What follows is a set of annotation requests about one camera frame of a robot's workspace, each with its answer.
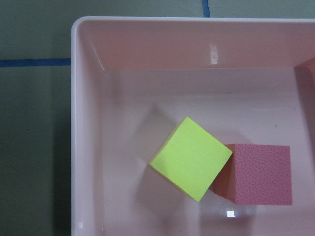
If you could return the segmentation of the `red foam block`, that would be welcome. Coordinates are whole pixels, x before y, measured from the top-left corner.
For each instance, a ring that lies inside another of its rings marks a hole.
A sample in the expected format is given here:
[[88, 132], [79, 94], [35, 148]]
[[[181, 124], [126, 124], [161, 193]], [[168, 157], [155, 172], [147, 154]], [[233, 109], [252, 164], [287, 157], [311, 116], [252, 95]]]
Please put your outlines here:
[[292, 205], [290, 147], [227, 144], [232, 155], [213, 192], [238, 205]]

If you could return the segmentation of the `purple foam block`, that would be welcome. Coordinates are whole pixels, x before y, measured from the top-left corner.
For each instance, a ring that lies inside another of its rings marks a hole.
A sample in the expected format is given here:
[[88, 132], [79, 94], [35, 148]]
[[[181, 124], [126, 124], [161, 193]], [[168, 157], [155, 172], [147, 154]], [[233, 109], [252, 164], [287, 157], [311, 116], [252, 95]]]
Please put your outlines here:
[[303, 114], [311, 131], [315, 130], [315, 58], [294, 67]]

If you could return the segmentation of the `pink plastic bin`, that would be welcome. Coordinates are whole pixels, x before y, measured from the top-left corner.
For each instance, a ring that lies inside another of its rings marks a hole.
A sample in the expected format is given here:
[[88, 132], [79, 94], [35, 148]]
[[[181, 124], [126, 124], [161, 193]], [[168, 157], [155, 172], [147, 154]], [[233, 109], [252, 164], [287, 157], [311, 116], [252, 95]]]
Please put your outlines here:
[[[310, 19], [82, 17], [71, 30], [74, 236], [312, 236], [315, 131], [294, 67]], [[200, 202], [148, 166], [189, 117], [225, 144], [289, 146], [291, 206]]]

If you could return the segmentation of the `yellow foam block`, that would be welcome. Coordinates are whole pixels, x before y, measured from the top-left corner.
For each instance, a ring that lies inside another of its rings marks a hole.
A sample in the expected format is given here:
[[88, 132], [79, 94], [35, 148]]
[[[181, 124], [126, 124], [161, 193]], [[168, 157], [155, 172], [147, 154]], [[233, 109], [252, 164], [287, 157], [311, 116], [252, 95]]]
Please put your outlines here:
[[191, 118], [184, 118], [168, 135], [148, 165], [199, 202], [232, 151]]

